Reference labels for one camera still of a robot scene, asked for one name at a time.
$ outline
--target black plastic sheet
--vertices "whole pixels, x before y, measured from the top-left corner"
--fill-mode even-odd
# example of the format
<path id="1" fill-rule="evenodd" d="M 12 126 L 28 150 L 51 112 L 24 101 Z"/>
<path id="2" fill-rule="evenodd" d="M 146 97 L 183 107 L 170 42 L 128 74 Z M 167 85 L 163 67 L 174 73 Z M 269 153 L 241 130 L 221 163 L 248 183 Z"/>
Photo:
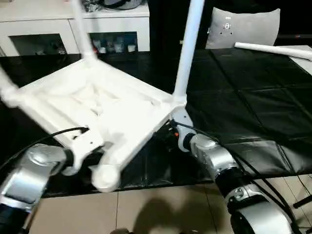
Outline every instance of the black plastic sheet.
<path id="1" fill-rule="evenodd" d="M 0 58 L 0 64 L 23 86 L 78 59 L 78 55 L 14 57 Z M 138 53 L 100 59 L 166 92 L 174 89 L 178 58 Z M 195 127 L 217 137 L 265 177 L 307 174 L 312 173 L 311 94 L 312 76 L 286 56 L 239 49 L 197 51 L 187 110 Z M 2 145 L 2 162 L 46 135 L 20 110 L 0 110 L 0 132 L 12 132 Z M 121 190 L 211 181 L 193 157 L 168 143 L 165 133 L 156 134 L 125 168 Z M 97 161 L 97 155 L 90 156 L 77 175 L 53 177 L 45 196 L 96 192 L 87 166 Z"/>

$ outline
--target small item on shelf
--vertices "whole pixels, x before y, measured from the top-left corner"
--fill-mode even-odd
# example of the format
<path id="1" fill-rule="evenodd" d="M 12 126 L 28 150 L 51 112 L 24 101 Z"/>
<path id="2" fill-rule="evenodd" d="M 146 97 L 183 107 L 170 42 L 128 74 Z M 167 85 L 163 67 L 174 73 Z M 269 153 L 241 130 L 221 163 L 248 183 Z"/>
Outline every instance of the small item on shelf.
<path id="1" fill-rule="evenodd" d="M 82 0 L 82 5 L 86 12 L 95 12 L 102 9 L 99 0 Z"/>
<path id="2" fill-rule="evenodd" d="M 114 44 L 114 47 L 115 47 L 116 53 L 122 53 L 123 52 L 123 46 L 121 43 L 116 42 Z"/>
<path id="3" fill-rule="evenodd" d="M 130 10 L 140 6 L 144 0 L 99 0 L 98 2 L 108 9 Z"/>
<path id="4" fill-rule="evenodd" d="M 106 54 L 106 48 L 105 48 L 105 47 L 101 47 L 101 48 L 98 50 L 98 52 L 99 52 L 100 54 Z"/>
<path id="5" fill-rule="evenodd" d="M 128 52 L 131 53 L 134 51 L 136 51 L 136 45 L 128 45 Z"/>
<path id="6" fill-rule="evenodd" d="M 92 40 L 93 45 L 97 48 L 97 50 L 100 50 L 101 48 L 101 41 L 100 40 Z"/>
<path id="7" fill-rule="evenodd" d="M 114 43 L 116 53 L 122 53 L 124 48 L 124 39 L 123 37 L 117 37 L 116 42 Z"/>
<path id="8" fill-rule="evenodd" d="M 35 52 L 35 55 L 45 55 L 45 52 L 43 50 L 38 50 Z"/>
<path id="9" fill-rule="evenodd" d="M 115 47 L 114 47 L 114 40 L 112 36 L 107 37 L 107 52 L 115 52 Z"/>

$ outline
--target shelf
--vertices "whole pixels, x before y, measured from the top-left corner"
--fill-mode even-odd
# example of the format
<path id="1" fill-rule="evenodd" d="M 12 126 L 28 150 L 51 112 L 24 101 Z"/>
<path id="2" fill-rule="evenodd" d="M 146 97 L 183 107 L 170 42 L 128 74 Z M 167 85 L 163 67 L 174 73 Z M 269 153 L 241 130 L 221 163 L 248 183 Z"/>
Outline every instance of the shelf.
<path id="1" fill-rule="evenodd" d="M 85 19 L 149 17 L 148 4 L 126 11 L 102 9 L 84 13 Z M 73 19 L 74 15 L 68 0 L 14 0 L 0 3 L 0 22 L 24 20 Z"/>

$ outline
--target beige floor tile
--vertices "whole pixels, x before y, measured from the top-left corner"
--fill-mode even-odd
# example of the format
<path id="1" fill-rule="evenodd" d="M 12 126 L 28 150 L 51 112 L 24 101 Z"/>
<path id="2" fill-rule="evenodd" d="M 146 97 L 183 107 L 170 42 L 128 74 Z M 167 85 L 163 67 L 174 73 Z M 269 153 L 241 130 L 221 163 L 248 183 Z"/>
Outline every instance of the beige floor tile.
<path id="1" fill-rule="evenodd" d="M 216 234 L 203 186 L 119 192 L 117 228 L 136 234 Z"/>
<path id="2" fill-rule="evenodd" d="M 256 180 L 264 189 L 266 189 L 268 192 L 271 192 L 269 187 L 264 184 L 262 180 Z M 289 188 L 287 182 L 284 178 L 272 178 L 268 179 L 268 181 L 281 193 L 281 195 L 284 197 L 284 199 L 287 201 L 289 206 L 292 209 L 292 212 L 297 220 L 297 223 L 300 227 L 311 227 L 311 224 L 309 220 L 307 219 L 306 215 L 304 214 L 303 210 L 301 208 L 295 209 L 293 207 L 293 204 L 296 202 L 296 198 L 294 194 L 292 193 L 291 189 Z"/>
<path id="3" fill-rule="evenodd" d="M 217 234 L 233 234 L 230 214 L 223 196 L 215 184 L 206 185 L 206 194 Z"/>
<path id="4" fill-rule="evenodd" d="M 44 199 L 30 234 L 109 234 L 116 212 L 117 193 Z"/>
<path id="5" fill-rule="evenodd" d="M 310 178 L 306 176 L 300 176 L 302 182 L 311 190 L 311 182 Z M 306 192 L 304 187 L 301 185 L 299 179 L 296 176 L 286 177 L 285 181 L 287 182 L 289 188 L 291 189 L 295 199 L 293 200 L 294 203 L 296 201 L 300 201 L 303 198 L 307 197 L 309 194 Z M 308 203 L 301 207 L 303 212 L 305 213 L 306 217 L 308 218 L 309 222 L 312 224 L 312 203 Z"/>

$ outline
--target white cabinet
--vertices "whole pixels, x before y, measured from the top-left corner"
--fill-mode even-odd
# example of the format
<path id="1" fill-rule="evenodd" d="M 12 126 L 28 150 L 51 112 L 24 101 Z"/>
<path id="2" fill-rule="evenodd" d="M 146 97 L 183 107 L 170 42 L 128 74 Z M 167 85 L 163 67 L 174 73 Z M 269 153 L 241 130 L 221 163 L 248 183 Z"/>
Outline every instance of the white cabinet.
<path id="1" fill-rule="evenodd" d="M 64 48 L 68 54 L 79 53 L 66 19 L 0 22 L 0 32 L 0 47 L 6 56 L 45 53 L 45 44 Z"/>
<path id="2" fill-rule="evenodd" d="M 75 20 L 70 19 L 69 22 L 79 45 Z M 106 47 L 107 43 L 114 45 L 117 43 L 116 40 L 121 39 L 125 47 L 135 45 L 138 51 L 150 51 L 148 17 L 94 18 L 84 19 L 83 22 L 91 39 L 100 41 L 102 44 L 105 41 Z"/>
<path id="3" fill-rule="evenodd" d="M 94 46 L 103 52 L 149 51 L 147 3 L 126 11 L 83 13 Z M 14 0 L 0 3 L 0 48 L 6 56 L 77 54 L 79 38 L 69 1 Z"/>

